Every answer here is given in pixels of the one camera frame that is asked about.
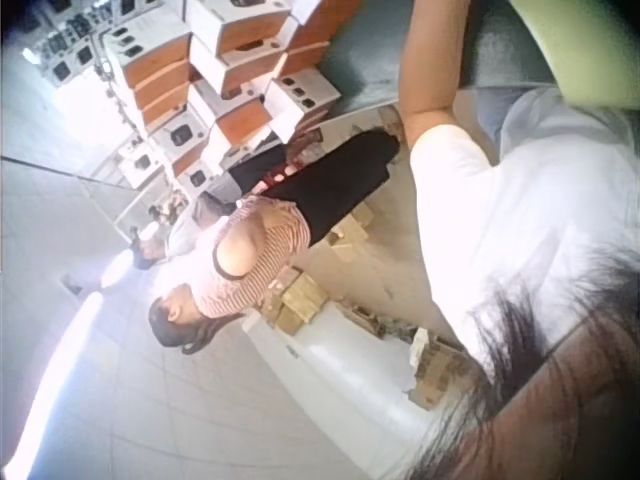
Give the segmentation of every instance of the brown box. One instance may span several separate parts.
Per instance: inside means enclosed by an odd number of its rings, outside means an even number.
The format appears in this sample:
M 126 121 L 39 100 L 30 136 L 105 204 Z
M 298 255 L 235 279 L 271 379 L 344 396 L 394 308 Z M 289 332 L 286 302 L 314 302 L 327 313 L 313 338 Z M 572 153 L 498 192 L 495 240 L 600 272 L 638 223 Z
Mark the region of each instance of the brown box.
M 281 60 L 278 77 L 292 75 L 305 68 L 315 67 L 329 48 L 329 42 L 315 43 L 287 52 Z
M 468 371 L 465 353 L 434 336 L 422 352 L 416 372 L 416 387 L 409 400 L 425 410 L 433 409 L 447 393 L 451 382 Z
M 377 317 L 373 313 L 363 307 L 352 305 L 347 302 L 340 302 L 337 305 L 338 310 L 340 310 L 347 319 L 351 320 L 360 328 L 366 330 L 374 337 L 384 337 L 385 327 L 378 321 Z
M 362 202 L 353 211 L 343 218 L 340 223 L 331 229 L 331 231 L 339 237 L 339 240 L 333 241 L 333 248 L 338 249 L 345 245 L 362 243 L 369 238 L 369 234 L 365 231 L 374 215 L 365 202 Z
M 293 310 L 305 323 L 329 300 L 329 295 L 307 274 L 301 274 L 282 295 L 284 304 Z
M 304 320 L 286 305 L 282 307 L 276 320 L 276 327 L 291 336 L 298 333 L 298 330 L 300 330 L 300 327 L 304 324 Z
M 271 282 L 269 290 L 275 295 L 281 296 L 291 285 L 293 285 L 293 282 L 295 282 L 300 275 L 302 275 L 302 270 L 299 270 L 296 267 L 286 266 L 280 270 L 276 279 Z
M 189 93 L 189 83 L 183 83 L 176 88 L 169 90 L 164 95 L 158 97 L 153 103 L 147 105 L 141 111 L 145 127 L 149 127 L 167 112 L 176 113 L 187 103 Z
M 189 61 L 184 59 L 160 69 L 132 90 L 135 104 L 144 109 L 165 93 L 189 81 Z
M 260 313 L 265 318 L 267 323 L 270 326 L 274 326 L 278 316 L 280 315 L 280 311 L 284 304 L 282 303 L 282 297 L 279 295 L 268 291 L 264 299 L 262 300 L 262 304 L 260 306 Z

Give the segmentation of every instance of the red and white striped shirt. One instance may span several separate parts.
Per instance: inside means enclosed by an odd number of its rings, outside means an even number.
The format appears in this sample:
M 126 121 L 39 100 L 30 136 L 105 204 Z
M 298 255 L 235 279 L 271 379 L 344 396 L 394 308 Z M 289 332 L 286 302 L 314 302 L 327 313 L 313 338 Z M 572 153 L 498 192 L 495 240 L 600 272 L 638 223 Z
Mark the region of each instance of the red and white striped shirt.
M 229 229 L 264 205 L 286 208 L 298 221 L 266 230 L 264 251 L 255 267 L 239 280 L 222 277 L 214 266 L 213 254 Z M 289 261 L 311 241 L 311 232 L 295 203 L 252 196 L 233 212 L 224 225 L 216 224 L 205 230 L 198 239 L 193 272 L 189 285 L 198 310 L 216 318 L 240 312 L 256 304 L 271 282 Z

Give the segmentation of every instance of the person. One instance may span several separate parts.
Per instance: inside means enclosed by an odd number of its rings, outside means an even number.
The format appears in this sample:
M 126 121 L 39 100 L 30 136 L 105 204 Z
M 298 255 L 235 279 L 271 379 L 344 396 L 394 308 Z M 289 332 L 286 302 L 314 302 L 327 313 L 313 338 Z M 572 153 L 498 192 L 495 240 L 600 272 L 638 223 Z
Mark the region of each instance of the person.
M 480 90 L 492 167 L 452 114 L 469 4 L 416 0 L 401 62 L 433 300 L 481 371 L 407 478 L 639 478 L 631 130 L 555 88 Z
M 130 246 L 134 253 L 134 267 L 148 270 L 159 262 L 191 252 L 200 233 L 221 217 L 233 213 L 235 203 L 250 193 L 273 168 L 290 163 L 307 147 L 322 140 L 320 129 L 316 129 L 296 137 L 286 146 L 279 144 L 266 150 L 258 148 L 254 157 L 222 173 L 207 191 L 191 202 L 172 223 L 166 240 L 156 236 L 147 240 L 134 238 Z
M 349 139 L 281 183 L 250 196 L 202 233 L 190 279 L 156 299 L 151 328 L 165 347 L 192 354 L 262 297 L 292 258 L 322 240 L 389 178 L 399 150 L 382 129 Z

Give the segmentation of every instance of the product box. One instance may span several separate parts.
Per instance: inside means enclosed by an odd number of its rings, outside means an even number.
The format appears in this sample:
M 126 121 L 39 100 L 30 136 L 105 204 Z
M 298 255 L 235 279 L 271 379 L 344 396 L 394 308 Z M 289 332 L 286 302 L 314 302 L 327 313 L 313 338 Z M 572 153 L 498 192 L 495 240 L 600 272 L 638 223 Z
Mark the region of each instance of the product box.
M 163 152 L 174 174 L 186 170 L 200 159 L 208 141 L 208 129 L 190 106 L 162 125 L 150 141 Z
M 214 55 L 275 37 L 289 15 L 285 0 L 187 0 L 186 22 Z
M 118 88 L 114 88 L 116 95 L 120 98 L 126 98 L 126 94 L 122 94 Z M 169 90 L 160 95 L 152 103 L 140 110 L 135 106 L 125 106 L 127 116 L 136 125 L 138 131 L 152 133 L 163 120 L 174 116 L 183 110 L 187 103 L 189 94 L 189 82 Z
M 251 83 L 218 95 L 209 82 L 200 79 L 189 87 L 189 104 L 208 128 L 219 127 L 231 147 L 271 120 Z
M 147 77 L 135 87 L 119 89 L 122 94 L 121 98 L 127 105 L 144 110 L 166 93 L 189 82 L 190 68 L 187 59 L 173 62 Z
M 160 153 L 138 139 L 118 150 L 118 169 L 132 188 L 144 188 L 162 169 Z
M 212 170 L 201 160 L 196 160 L 182 171 L 174 169 L 176 180 L 190 202 L 211 187 L 220 173 L 221 171 Z
M 189 54 L 189 27 L 167 6 L 154 8 L 104 35 L 116 82 L 134 88 Z
M 273 118 L 270 127 L 283 142 L 296 131 L 319 123 L 340 98 L 340 92 L 315 68 L 272 80 L 264 106 Z
M 284 51 L 282 42 L 271 37 L 216 56 L 193 36 L 189 59 L 213 89 L 222 93 L 273 72 Z

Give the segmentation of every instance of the tiled floor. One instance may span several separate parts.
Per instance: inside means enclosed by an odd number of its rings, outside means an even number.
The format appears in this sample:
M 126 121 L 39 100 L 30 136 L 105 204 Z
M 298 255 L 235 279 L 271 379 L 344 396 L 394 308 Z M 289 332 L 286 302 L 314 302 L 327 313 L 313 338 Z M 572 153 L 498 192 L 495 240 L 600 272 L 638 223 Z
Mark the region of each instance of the tiled floor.
M 495 158 L 492 145 L 475 122 L 473 93 L 461 92 L 455 110 L 458 121 L 488 156 Z M 381 124 L 377 111 L 332 122 L 322 128 L 323 147 L 330 151 L 358 128 L 366 130 Z M 369 240 L 358 246 L 353 261 L 342 261 L 328 245 L 320 244 L 302 255 L 297 263 L 334 298 L 345 296 L 378 313 L 452 337 L 453 332 L 431 301 L 418 241 L 416 193 L 406 146 L 390 166 L 390 173 L 391 179 L 367 199 L 375 219 L 368 229 Z

